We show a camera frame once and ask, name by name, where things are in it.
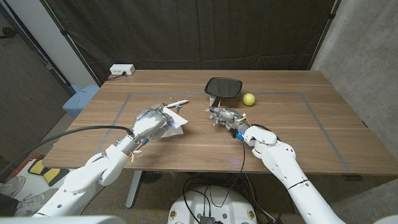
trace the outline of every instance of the toy airplane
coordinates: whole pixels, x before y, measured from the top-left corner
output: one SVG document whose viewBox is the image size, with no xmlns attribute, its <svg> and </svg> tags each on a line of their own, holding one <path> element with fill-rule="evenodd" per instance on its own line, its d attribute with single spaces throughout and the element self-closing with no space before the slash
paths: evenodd
<svg viewBox="0 0 398 224">
<path fill-rule="evenodd" d="M 171 104 L 169 104 L 169 105 L 166 105 L 165 103 L 162 103 L 162 104 L 163 104 L 165 107 L 167 107 L 167 108 L 173 108 L 173 107 L 175 107 L 175 110 L 177 111 L 177 113 L 178 113 L 178 109 L 180 109 L 180 108 L 182 107 L 182 106 L 180 106 L 180 105 L 189 102 L 188 100 L 175 101 L 175 100 L 173 100 L 173 98 L 171 98 L 171 97 L 170 97 L 170 99 L 173 101 L 173 103 L 171 103 Z"/>
</svg>

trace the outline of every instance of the yellow ball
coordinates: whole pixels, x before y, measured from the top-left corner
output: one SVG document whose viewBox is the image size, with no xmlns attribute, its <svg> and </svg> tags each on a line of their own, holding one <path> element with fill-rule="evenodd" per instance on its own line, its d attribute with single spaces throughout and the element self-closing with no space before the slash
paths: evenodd
<svg viewBox="0 0 398 224">
<path fill-rule="evenodd" d="M 256 98 L 254 97 L 253 94 L 251 94 L 251 93 L 246 93 L 246 94 L 243 96 L 243 103 L 244 103 L 246 106 L 251 106 L 251 105 L 254 104 L 254 102 L 256 102 Z"/>
</svg>

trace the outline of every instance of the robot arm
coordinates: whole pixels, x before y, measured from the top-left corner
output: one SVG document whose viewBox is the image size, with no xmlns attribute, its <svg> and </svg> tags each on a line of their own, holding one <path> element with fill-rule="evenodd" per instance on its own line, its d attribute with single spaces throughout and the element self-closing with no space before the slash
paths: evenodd
<svg viewBox="0 0 398 224">
<path fill-rule="evenodd" d="M 306 223 L 344 223 L 308 180 L 292 146 L 278 141 L 271 131 L 248 125 L 235 110 L 210 108 L 207 112 L 213 113 L 210 119 L 214 119 L 214 125 L 225 124 L 249 146 L 254 146 L 252 153 L 283 183 Z"/>
<path fill-rule="evenodd" d="M 142 111 L 132 127 L 132 135 L 125 135 L 105 153 L 90 158 L 86 165 L 70 172 L 57 193 L 34 217 L 80 215 L 94 197 L 99 185 L 114 182 L 129 160 L 130 153 L 145 138 L 159 138 L 169 129 L 172 117 L 163 112 L 162 105 Z"/>
</svg>

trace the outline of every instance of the power outlet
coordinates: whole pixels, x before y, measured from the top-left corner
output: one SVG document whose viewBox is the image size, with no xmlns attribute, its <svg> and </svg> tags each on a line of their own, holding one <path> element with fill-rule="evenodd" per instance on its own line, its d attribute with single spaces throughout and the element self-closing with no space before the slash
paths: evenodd
<svg viewBox="0 0 398 224">
<path fill-rule="evenodd" d="M 121 75 L 123 72 L 126 72 L 126 75 L 132 75 L 136 68 L 133 64 L 114 64 L 109 70 L 112 75 Z"/>
</svg>

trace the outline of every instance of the table surface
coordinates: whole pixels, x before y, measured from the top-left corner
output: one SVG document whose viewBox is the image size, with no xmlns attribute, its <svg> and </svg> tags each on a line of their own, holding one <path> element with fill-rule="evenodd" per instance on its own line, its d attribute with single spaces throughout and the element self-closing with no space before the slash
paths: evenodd
<svg viewBox="0 0 398 224">
<path fill-rule="evenodd" d="M 211 77 L 243 82 L 237 99 L 221 105 L 246 113 L 252 124 L 272 130 L 297 153 L 308 174 L 397 175 L 398 162 L 337 93 L 316 71 L 247 70 L 136 70 L 120 80 L 107 81 L 69 129 L 91 125 L 132 127 L 144 108 L 161 102 L 189 100 L 178 114 L 188 120 L 184 135 L 151 140 L 125 168 L 135 170 L 239 172 L 243 146 L 222 126 L 214 126 L 205 110 L 204 88 Z M 251 92 L 253 106 L 241 98 Z M 97 129 L 64 136 L 43 163 L 47 167 L 76 168 L 124 136 L 124 131 Z M 244 170 L 268 170 L 245 147 Z"/>
</svg>

